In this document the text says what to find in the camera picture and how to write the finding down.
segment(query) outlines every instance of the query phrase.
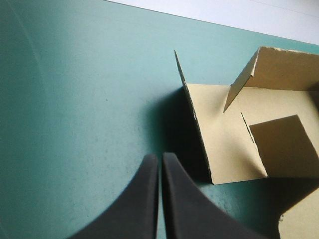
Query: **black object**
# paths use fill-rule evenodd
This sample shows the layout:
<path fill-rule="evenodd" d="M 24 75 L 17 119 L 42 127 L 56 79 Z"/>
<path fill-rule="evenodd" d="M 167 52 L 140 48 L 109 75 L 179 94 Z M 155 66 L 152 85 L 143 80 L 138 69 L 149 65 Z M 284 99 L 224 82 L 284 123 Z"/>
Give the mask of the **black object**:
<path fill-rule="evenodd" d="M 167 239 L 266 239 L 216 207 L 174 153 L 164 153 L 162 199 Z"/>
<path fill-rule="evenodd" d="M 158 160 L 146 155 L 117 200 L 70 239 L 155 239 L 158 220 Z"/>

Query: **green cutting mat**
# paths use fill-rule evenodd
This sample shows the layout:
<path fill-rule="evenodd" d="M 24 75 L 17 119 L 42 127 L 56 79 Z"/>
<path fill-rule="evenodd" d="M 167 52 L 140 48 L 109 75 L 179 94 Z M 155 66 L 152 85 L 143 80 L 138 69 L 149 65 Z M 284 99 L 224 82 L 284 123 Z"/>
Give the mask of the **green cutting mat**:
<path fill-rule="evenodd" d="M 319 53 L 101 0 L 0 0 L 0 238 L 71 235 L 116 199 L 146 153 L 193 153 L 186 168 L 200 165 L 173 50 L 189 82 L 229 85 L 260 45 Z M 274 238 L 282 189 L 294 189 L 276 180 L 198 184 Z"/>

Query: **cardboard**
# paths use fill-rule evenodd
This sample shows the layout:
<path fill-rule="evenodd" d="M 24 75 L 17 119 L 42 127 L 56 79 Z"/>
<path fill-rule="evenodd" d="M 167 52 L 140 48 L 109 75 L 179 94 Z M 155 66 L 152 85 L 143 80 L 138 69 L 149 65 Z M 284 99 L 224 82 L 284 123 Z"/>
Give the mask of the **cardboard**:
<path fill-rule="evenodd" d="M 212 183 L 319 178 L 319 55 L 260 47 L 231 86 L 187 83 L 175 56 Z M 319 215 L 319 193 L 309 197 L 284 215 L 282 238 L 307 228 L 295 218 L 303 204 Z"/>

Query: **white background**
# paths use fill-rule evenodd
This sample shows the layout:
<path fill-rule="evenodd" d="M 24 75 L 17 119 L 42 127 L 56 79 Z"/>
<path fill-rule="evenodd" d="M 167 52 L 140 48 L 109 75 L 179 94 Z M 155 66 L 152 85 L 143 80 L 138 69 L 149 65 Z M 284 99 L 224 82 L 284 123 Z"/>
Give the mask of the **white background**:
<path fill-rule="evenodd" d="M 319 0 L 113 0 L 319 45 Z"/>

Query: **open cardboard box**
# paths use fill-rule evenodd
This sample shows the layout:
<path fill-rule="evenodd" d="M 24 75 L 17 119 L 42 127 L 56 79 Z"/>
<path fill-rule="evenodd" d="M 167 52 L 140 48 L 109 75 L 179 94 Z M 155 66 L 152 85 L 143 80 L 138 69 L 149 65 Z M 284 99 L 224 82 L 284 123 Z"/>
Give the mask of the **open cardboard box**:
<path fill-rule="evenodd" d="M 319 55 L 260 47 L 231 86 L 188 84 L 214 184 L 319 178 Z M 319 189 L 284 213 L 281 238 L 319 238 Z"/>

